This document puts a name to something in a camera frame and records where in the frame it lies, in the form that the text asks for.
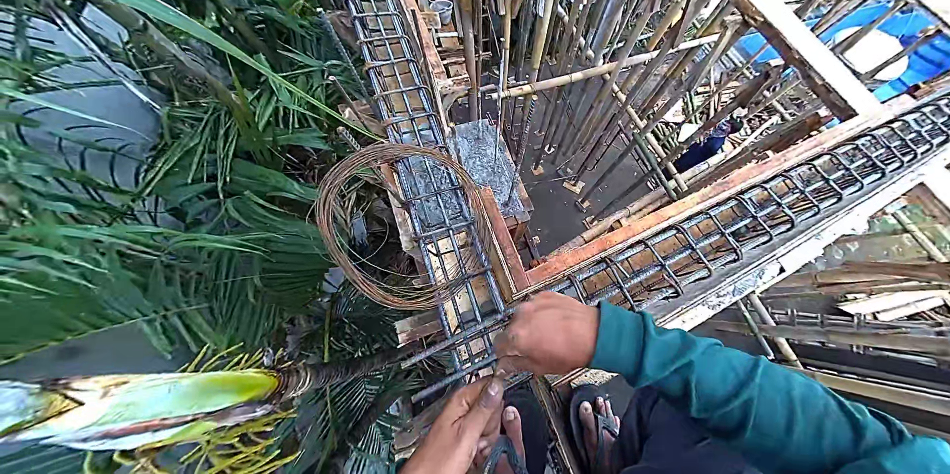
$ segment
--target flip-flop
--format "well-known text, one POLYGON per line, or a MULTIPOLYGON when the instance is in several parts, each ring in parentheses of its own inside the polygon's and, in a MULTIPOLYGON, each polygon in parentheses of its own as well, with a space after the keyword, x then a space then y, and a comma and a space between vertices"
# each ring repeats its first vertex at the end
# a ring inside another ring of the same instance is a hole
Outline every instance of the flip-flop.
POLYGON ((584 465, 591 469, 591 474, 607 472, 610 458, 607 457, 607 444, 604 442, 603 432, 606 430, 614 439, 617 438, 617 434, 620 432, 620 428, 617 427, 613 417, 597 412, 598 396, 604 400, 607 399, 607 395, 592 384, 582 384, 571 393, 570 420, 571 431, 574 435, 572 441, 577 455, 582 458, 584 465), (583 402, 590 403, 591 410, 594 412, 594 424, 597 426, 597 451, 593 458, 587 456, 587 446, 584 445, 584 426, 580 423, 580 404, 583 402))
POLYGON ((498 466, 498 461, 503 455, 508 458, 508 466, 511 467, 512 472, 515 474, 528 474, 528 469, 524 465, 524 458, 518 455, 515 444, 511 442, 511 438, 507 435, 499 435, 498 440, 495 441, 495 445, 491 449, 491 453, 488 454, 488 459, 485 460, 484 465, 481 467, 481 474, 491 474, 494 472, 495 467, 498 466))

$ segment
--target human hand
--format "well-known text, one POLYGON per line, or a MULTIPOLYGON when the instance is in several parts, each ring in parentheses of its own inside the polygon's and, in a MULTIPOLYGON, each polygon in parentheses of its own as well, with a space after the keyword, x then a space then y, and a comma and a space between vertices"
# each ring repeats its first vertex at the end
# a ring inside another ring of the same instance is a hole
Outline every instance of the human hand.
POLYGON ((497 435, 502 411, 499 378, 482 378, 458 389, 400 474, 464 474, 483 435, 497 435))
POLYGON ((564 374, 594 358, 600 310, 578 300, 541 292, 517 306, 515 316, 495 338, 498 368, 564 374))

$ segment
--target teal sleeve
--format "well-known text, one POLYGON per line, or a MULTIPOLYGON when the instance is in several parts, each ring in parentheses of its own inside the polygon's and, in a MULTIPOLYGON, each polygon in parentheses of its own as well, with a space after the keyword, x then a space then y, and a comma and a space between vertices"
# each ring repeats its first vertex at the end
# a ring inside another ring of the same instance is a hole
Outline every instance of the teal sleeve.
POLYGON ((651 384, 765 474, 950 472, 950 446, 824 385, 646 312, 600 305, 591 368, 651 384))

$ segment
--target black pants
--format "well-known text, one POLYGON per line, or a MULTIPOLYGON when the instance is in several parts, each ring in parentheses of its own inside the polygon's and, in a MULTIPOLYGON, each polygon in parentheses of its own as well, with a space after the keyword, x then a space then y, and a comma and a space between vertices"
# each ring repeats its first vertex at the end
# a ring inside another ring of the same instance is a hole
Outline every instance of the black pants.
MULTIPOLYGON (((528 472, 542 474, 549 440, 540 406, 533 397, 529 400, 518 395, 511 400, 506 398, 506 404, 514 405, 522 417, 528 472)), ((620 434, 612 454, 613 465, 619 465, 623 474, 757 472, 746 465, 741 455, 710 437, 688 416, 660 398, 651 386, 639 388, 631 398, 620 419, 620 434)))

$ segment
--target blue tarp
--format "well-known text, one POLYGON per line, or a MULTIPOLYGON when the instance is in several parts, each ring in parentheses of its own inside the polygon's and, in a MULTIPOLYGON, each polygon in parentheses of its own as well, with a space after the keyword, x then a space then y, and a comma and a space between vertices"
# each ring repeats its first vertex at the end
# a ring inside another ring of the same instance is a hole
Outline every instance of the blue tarp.
MULTIPOLYGON (((889 6, 887 3, 880 3, 855 10, 825 30, 820 38, 822 42, 828 42, 842 29, 871 23, 883 14, 889 6)), ((818 19, 810 19, 805 22, 805 25, 811 27, 817 21, 818 19)), ((920 34, 921 29, 935 24, 936 22, 930 17, 929 13, 919 8, 908 8, 885 19, 878 26, 878 30, 896 37, 901 41, 902 46, 907 47, 917 40, 917 35, 920 34)), ((762 47, 763 43, 765 43, 765 39, 762 35, 757 31, 753 31, 739 39, 737 45, 745 56, 751 56, 762 47)), ((778 56, 778 53, 769 47, 765 53, 755 60, 755 63, 766 62, 778 56)), ((904 93, 910 86, 932 79, 947 70, 950 70, 950 38, 945 34, 940 34, 932 39, 930 43, 920 46, 909 55, 907 70, 897 79, 879 86, 874 91, 874 96, 880 101, 886 101, 904 93)))

